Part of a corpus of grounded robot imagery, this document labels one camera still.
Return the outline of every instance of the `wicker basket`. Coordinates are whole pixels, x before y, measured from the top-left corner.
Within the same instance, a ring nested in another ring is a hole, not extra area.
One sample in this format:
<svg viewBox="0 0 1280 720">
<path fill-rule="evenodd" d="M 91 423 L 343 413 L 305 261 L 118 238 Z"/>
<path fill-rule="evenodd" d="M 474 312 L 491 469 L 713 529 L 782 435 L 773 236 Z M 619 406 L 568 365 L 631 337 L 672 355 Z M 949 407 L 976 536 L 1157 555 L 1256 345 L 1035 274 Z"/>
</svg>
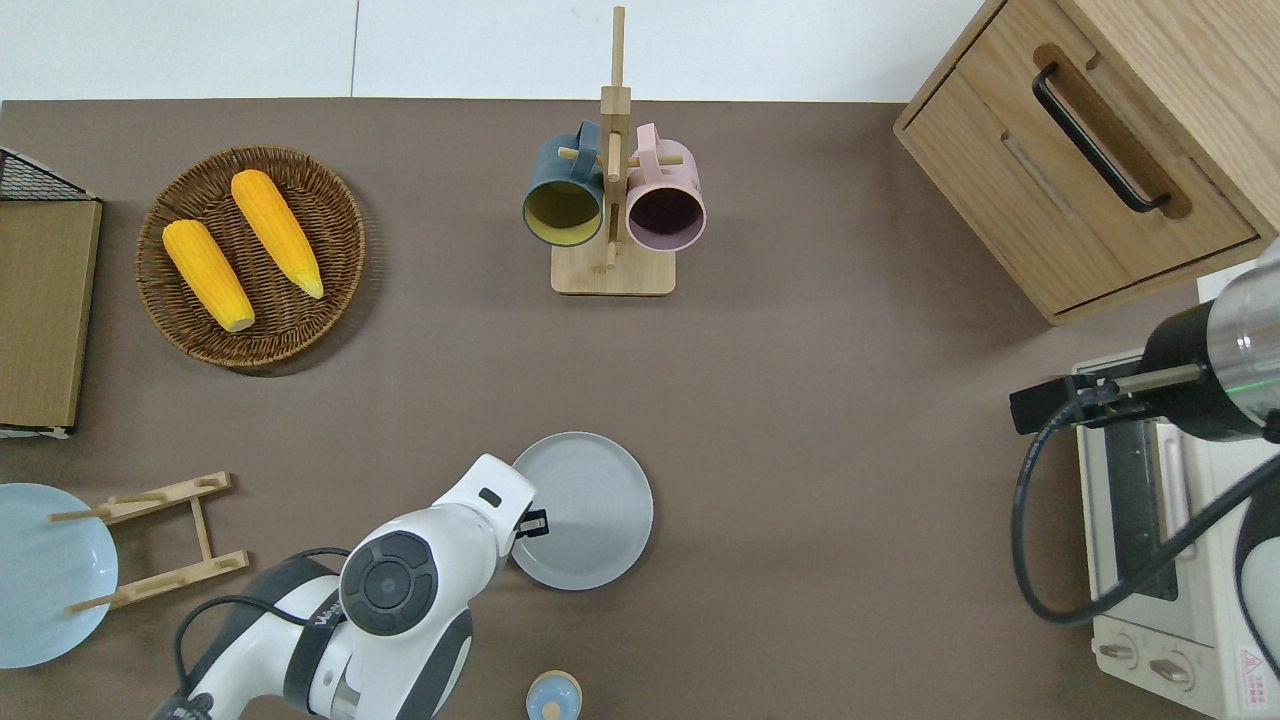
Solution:
<svg viewBox="0 0 1280 720">
<path fill-rule="evenodd" d="M 310 297 L 284 277 L 232 199 L 232 176 L 259 169 L 271 177 L 302 225 L 324 281 Z M 204 309 L 165 254 L 161 233 L 178 219 L 204 223 L 253 305 L 253 325 L 224 331 Z M 160 193 L 138 237 L 142 304 L 179 350 L 224 368 L 260 368 L 306 350 L 342 318 L 365 266 L 365 222 L 347 184 L 315 159 L 287 147 L 236 147 L 206 158 Z"/>
</svg>

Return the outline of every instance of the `drawer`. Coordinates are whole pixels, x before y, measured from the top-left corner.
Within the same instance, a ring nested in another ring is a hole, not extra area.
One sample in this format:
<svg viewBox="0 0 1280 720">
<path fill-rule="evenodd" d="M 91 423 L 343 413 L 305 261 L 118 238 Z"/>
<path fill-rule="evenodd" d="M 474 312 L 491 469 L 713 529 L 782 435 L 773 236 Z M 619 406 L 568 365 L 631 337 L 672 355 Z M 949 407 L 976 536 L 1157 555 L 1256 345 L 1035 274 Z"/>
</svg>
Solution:
<svg viewBox="0 0 1280 720">
<path fill-rule="evenodd" d="M 965 78 L 952 73 L 900 137 L 1046 316 L 1133 282 Z"/>
<path fill-rule="evenodd" d="M 1138 196 L 1169 195 L 1156 210 L 1125 205 L 1082 154 L 1032 83 L 1047 87 Z M 963 78 L 995 115 L 1006 147 L 1059 211 L 1088 228 L 1083 242 L 1138 283 L 1257 238 L 1148 106 L 1115 60 L 1100 53 L 1052 0 L 1009 0 L 960 58 Z M 1038 243 L 1041 238 L 1024 238 Z M 1114 286 L 1112 290 L 1123 287 Z"/>
</svg>

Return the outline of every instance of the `drawer handle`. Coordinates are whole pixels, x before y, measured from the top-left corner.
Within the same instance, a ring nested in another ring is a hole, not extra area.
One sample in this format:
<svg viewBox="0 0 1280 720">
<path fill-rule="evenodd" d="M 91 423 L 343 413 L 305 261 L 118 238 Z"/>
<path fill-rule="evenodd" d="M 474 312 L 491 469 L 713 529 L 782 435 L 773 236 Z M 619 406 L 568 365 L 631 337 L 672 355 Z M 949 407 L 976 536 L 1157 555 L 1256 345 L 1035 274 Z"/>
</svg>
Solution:
<svg viewBox="0 0 1280 720">
<path fill-rule="evenodd" d="M 1046 65 L 1044 69 L 1036 76 L 1036 82 L 1032 83 L 1032 95 L 1034 95 L 1036 100 L 1038 100 L 1041 106 L 1044 108 L 1048 117 L 1053 118 L 1053 122 L 1062 129 L 1068 140 L 1075 145 L 1075 149 L 1079 150 L 1080 154 L 1084 155 L 1084 159 L 1093 165 L 1093 169 L 1102 176 L 1102 179 L 1106 181 L 1107 186 L 1111 187 L 1111 191 L 1116 193 L 1116 197 L 1119 197 L 1120 201 L 1134 213 L 1149 213 L 1169 202 L 1170 195 L 1167 192 L 1153 200 L 1142 197 L 1138 195 L 1138 191 L 1129 184 L 1129 181 L 1120 174 L 1120 170 L 1116 169 L 1115 164 L 1112 164 L 1110 159 L 1107 159 L 1098 145 L 1093 142 L 1089 133 L 1084 132 L 1080 123 L 1075 122 L 1071 113 L 1066 110 L 1066 108 L 1059 101 L 1057 96 L 1053 95 L 1053 91 L 1048 88 L 1048 78 L 1055 72 L 1057 72 L 1057 63 L 1050 63 Z"/>
</svg>

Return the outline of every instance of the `black cable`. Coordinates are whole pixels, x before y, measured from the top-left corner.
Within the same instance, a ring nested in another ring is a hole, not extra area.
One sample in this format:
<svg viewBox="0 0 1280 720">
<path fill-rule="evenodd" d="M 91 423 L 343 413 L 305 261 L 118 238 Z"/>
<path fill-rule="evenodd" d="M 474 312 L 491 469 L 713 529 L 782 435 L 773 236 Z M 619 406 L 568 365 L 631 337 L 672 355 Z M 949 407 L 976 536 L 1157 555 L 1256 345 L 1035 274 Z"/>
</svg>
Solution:
<svg viewBox="0 0 1280 720">
<path fill-rule="evenodd" d="M 340 547 L 314 547 L 311 550 L 303 550 L 302 552 L 289 556 L 289 560 L 311 557 L 312 555 L 340 555 L 343 557 L 347 557 L 351 555 L 351 551 L 343 550 Z M 302 618 L 298 618 L 296 615 L 289 615 L 288 612 L 280 610 L 279 607 L 266 601 L 247 594 L 225 594 L 221 597 L 215 597 L 214 600 L 210 600 L 207 602 L 202 602 L 200 606 L 197 606 L 195 610 L 187 614 L 187 616 L 178 625 L 178 630 L 174 632 L 173 635 L 173 662 L 174 667 L 178 669 L 178 688 L 183 696 L 191 694 L 191 676 L 187 675 L 187 666 L 182 661 L 182 638 L 183 635 L 187 634 L 187 628 L 196 620 L 196 618 L 201 612 L 209 610 L 210 607 L 216 607 L 219 605 L 225 605 L 229 602 L 238 602 L 241 605 L 248 605 L 251 607 L 256 607 L 264 612 L 270 612 L 271 615 L 275 615 L 282 620 L 293 623 L 294 625 L 307 624 L 307 621 Z"/>
<path fill-rule="evenodd" d="M 343 550 L 340 547 L 312 547 L 311 550 L 303 550 L 302 552 L 296 552 L 289 556 L 289 560 L 297 560 L 300 557 L 311 557 L 312 555 L 340 555 L 347 557 L 351 555 L 349 550 Z"/>
<path fill-rule="evenodd" d="M 1039 433 L 1036 434 L 1036 439 L 1032 441 L 1032 446 L 1027 450 L 1027 459 L 1023 461 L 1021 471 L 1018 474 L 1018 486 L 1014 489 L 1014 512 L 1012 523 L 1010 527 L 1012 536 L 1012 553 L 1014 553 L 1014 574 L 1018 578 L 1018 589 L 1021 591 L 1023 598 L 1027 600 L 1027 605 L 1032 607 L 1036 615 L 1039 615 L 1044 620 L 1053 623 L 1056 625 L 1083 625 L 1088 623 L 1097 615 L 1111 610 L 1126 597 L 1133 594 L 1138 588 L 1147 584 L 1157 573 L 1178 557 L 1178 553 L 1187 550 L 1197 538 L 1204 534 L 1215 523 L 1221 520 L 1228 512 L 1235 509 L 1236 505 L 1248 500 L 1258 488 L 1262 486 L 1280 478 L 1280 454 L 1271 457 L 1266 462 L 1258 465 L 1253 470 L 1249 470 L 1247 475 L 1240 478 L 1234 486 L 1220 495 L 1213 502 L 1208 503 L 1203 510 L 1199 511 L 1194 518 L 1192 518 L 1183 529 L 1178 530 L 1174 537 L 1169 538 L 1167 542 L 1156 548 L 1156 552 L 1143 564 L 1138 571 L 1133 573 L 1130 577 L 1124 578 L 1115 584 L 1111 589 L 1098 596 L 1093 602 L 1080 606 L 1075 610 L 1053 610 L 1046 606 L 1036 591 L 1032 589 L 1030 579 L 1027 575 L 1027 557 L 1025 557 L 1025 544 L 1023 538 L 1023 515 L 1027 510 L 1027 492 L 1030 487 L 1032 470 L 1036 469 L 1036 462 L 1039 460 L 1041 451 L 1044 450 L 1044 443 L 1048 438 L 1069 425 L 1069 419 L 1074 416 L 1076 407 L 1076 401 L 1068 401 L 1057 413 L 1050 418 L 1048 423 L 1041 428 Z"/>
<path fill-rule="evenodd" d="M 204 611 L 210 607 L 216 607 L 219 605 L 227 605 L 229 602 L 238 602 L 242 605 L 248 605 L 256 607 L 264 612 L 270 612 L 282 620 L 293 623 L 294 625 L 306 625 L 307 621 L 296 615 L 289 615 L 288 612 L 280 610 L 279 607 L 271 605 L 270 602 L 251 597 L 247 594 L 224 594 L 221 597 L 215 597 L 214 600 L 206 601 L 196 606 L 195 610 L 183 618 L 182 623 L 178 625 L 178 630 L 173 635 L 173 662 L 174 667 L 178 669 L 178 688 L 183 697 L 191 694 L 191 676 L 187 675 L 187 666 L 182 661 L 182 637 L 187 634 L 187 626 Z"/>
</svg>

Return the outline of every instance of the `oven knob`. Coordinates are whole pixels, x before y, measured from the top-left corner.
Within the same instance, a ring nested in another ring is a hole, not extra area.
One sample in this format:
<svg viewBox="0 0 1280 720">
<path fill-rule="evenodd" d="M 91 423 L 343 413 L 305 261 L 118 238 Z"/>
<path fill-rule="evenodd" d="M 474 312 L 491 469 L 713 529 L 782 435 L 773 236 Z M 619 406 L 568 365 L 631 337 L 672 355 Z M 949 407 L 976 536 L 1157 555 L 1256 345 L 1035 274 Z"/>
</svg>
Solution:
<svg viewBox="0 0 1280 720">
<path fill-rule="evenodd" d="M 1178 651 L 1170 652 L 1169 657 L 1152 660 L 1147 666 L 1151 667 L 1152 673 L 1183 691 L 1196 687 L 1196 673 L 1192 670 L 1192 662 Z"/>
<path fill-rule="evenodd" d="M 1133 639 L 1129 635 L 1121 633 L 1108 643 L 1102 642 L 1100 638 L 1093 638 L 1092 644 L 1096 655 L 1117 660 L 1130 670 L 1138 666 L 1138 651 L 1134 648 Z"/>
</svg>

